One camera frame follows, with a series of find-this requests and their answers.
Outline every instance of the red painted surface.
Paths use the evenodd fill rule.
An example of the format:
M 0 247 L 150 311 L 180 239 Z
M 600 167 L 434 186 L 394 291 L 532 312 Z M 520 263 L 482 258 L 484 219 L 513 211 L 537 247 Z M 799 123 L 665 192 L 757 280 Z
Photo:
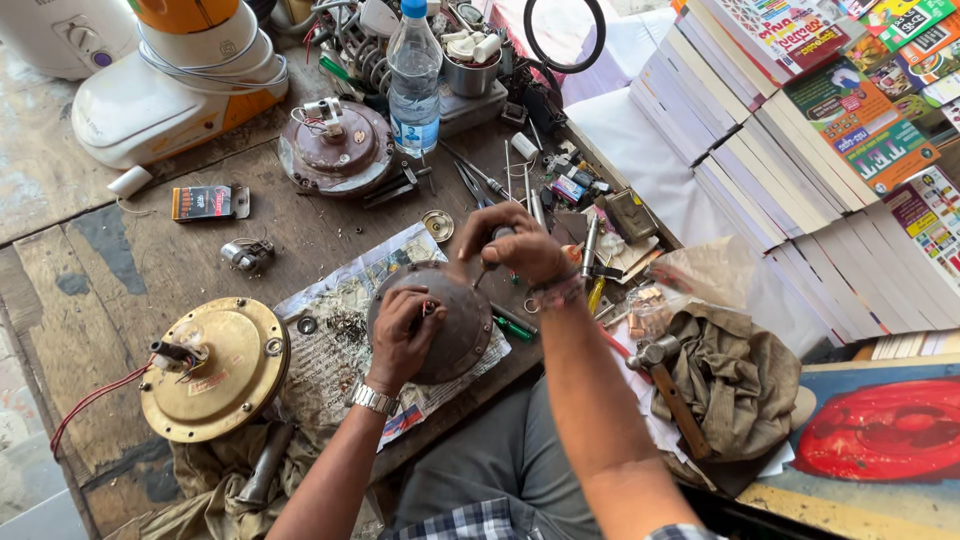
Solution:
M 953 478 L 960 463 L 960 381 L 912 380 L 827 400 L 800 437 L 794 468 L 850 480 Z

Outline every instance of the man's left hand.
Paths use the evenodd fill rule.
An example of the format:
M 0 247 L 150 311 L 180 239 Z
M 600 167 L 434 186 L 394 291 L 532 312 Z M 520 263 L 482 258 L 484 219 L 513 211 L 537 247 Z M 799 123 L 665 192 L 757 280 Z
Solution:
M 373 362 L 364 380 L 377 392 L 396 397 L 423 365 L 430 342 L 446 318 L 446 307 L 428 292 L 427 287 L 407 285 L 383 295 L 380 314 L 373 323 Z M 424 302 L 432 302 L 437 309 L 410 331 Z

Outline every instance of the plastic water bottle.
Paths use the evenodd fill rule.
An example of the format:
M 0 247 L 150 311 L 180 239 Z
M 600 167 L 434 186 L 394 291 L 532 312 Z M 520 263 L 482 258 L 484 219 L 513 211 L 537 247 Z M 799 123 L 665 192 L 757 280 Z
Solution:
M 426 0 L 402 0 L 403 19 L 390 36 L 390 124 L 394 145 L 414 158 L 437 146 L 440 93 L 437 77 L 444 52 L 426 22 Z

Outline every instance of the wristwatch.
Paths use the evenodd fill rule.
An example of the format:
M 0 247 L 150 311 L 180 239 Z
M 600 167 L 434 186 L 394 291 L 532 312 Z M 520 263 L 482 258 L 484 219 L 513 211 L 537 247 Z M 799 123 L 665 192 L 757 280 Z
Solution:
M 370 388 L 363 383 L 363 376 L 358 376 L 347 394 L 345 405 L 347 408 L 361 405 L 381 414 L 386 414 L 389 418 L 394 415 L 396 408 L 400 406 L 400 401 Z

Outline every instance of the bottle label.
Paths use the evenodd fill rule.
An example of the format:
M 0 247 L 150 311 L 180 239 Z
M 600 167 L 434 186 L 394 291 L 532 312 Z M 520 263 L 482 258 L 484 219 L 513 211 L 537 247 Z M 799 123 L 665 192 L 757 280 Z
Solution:
M 394 129 L 394 144 L 406 148 L 433 148 L 437 144 L 440 132 L 440 116 L 425 126 L 409 126 L 401 122 L 396 115 L 390 115 L 390 124 Z

